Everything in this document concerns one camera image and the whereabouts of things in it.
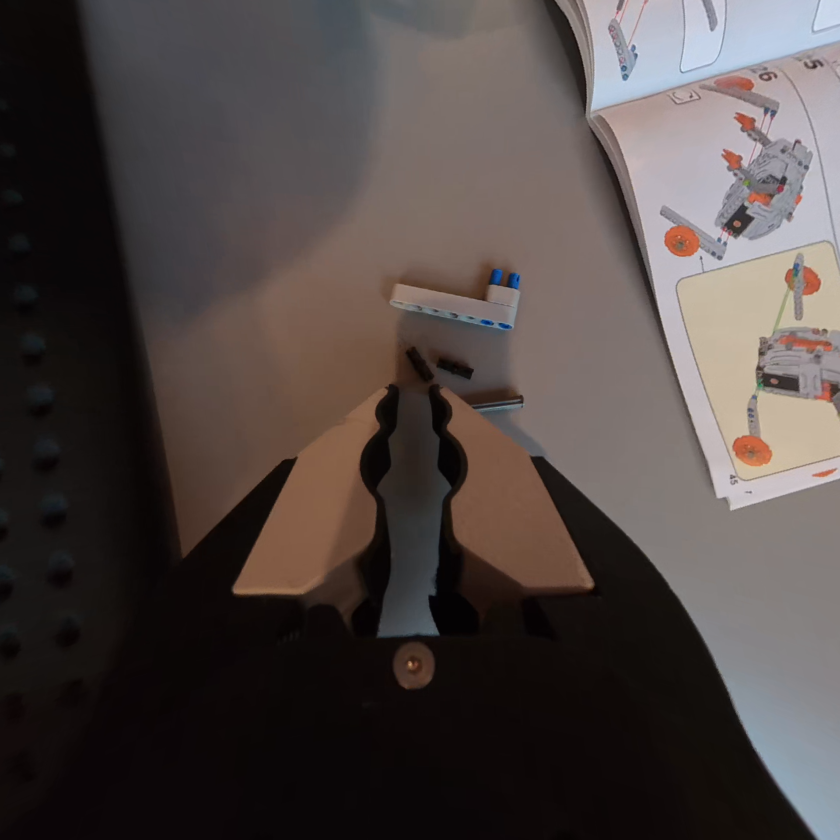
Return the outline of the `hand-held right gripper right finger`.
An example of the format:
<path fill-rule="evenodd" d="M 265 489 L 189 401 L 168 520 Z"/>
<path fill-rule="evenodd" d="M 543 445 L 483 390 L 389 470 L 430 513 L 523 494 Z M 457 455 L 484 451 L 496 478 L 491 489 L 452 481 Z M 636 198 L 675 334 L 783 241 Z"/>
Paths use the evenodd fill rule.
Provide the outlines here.
<path fill-rule="evenodd" d="M 595 583 L 527 449 L 441 385 L 428 392 L 448 483 L 429 608 L 439 635 L 480 632 L 493 612 Z"/>

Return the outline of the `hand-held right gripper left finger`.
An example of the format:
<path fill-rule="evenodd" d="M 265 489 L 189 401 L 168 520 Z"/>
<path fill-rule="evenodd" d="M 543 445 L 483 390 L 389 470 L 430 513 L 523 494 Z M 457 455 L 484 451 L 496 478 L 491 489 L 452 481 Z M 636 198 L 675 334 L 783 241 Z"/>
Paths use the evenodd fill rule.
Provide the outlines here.
<path fill-rule="evenodd" d="M 330 606 L 356 636 L 378 634 L 392 561 L 379 485 L 399 401 L 396 385 L 379 389 L 298 454 L 235 596 Z"/>

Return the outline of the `grey L-beam with blue pins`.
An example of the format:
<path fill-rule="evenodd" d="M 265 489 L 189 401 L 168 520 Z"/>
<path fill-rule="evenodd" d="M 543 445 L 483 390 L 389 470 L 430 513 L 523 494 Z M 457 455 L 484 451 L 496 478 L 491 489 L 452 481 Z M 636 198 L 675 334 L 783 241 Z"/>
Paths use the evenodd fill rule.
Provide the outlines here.
<path fill-rule="evenodd" d="M 407 312 L 508 332 L 515 327 L 520 283 L 519 273 L 493 269 L 482 298 L 397 283 L 392 289 L 390 305 Z"/>

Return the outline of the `grey desk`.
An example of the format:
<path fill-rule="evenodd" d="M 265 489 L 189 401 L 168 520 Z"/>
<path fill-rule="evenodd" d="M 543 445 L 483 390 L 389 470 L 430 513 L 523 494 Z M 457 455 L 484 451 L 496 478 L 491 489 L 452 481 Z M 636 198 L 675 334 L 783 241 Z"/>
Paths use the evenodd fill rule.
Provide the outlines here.
<path fill-rule="evenodd" d="M 838 487 L 730 512 L 554 2 L 81 2 L 184 552 L 432 338 L 639 545 L 838 838 Z M 390 305 L 483 298 L 503 332 Z"/>

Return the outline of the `black studded pad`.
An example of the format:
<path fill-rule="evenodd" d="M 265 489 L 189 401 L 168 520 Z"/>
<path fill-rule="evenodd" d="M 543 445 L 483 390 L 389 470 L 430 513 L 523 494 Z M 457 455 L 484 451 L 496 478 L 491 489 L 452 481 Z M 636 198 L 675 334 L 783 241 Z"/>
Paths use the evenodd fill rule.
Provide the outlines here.
<path fill-rule="evenodd" d="M 2 2 L 2 723 L 83 707 L 174 557 L 81 2 Z"/>

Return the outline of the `open instruction booklet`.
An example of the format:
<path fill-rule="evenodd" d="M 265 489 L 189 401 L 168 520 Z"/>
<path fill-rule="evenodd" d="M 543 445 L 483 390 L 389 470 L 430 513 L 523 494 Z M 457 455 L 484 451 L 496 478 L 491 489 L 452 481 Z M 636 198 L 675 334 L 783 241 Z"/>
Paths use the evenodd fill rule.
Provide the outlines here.
<path fill-rule="evenodd" d="M 838 2 L 554 4 L 716 496 L 838 481 Z"/>

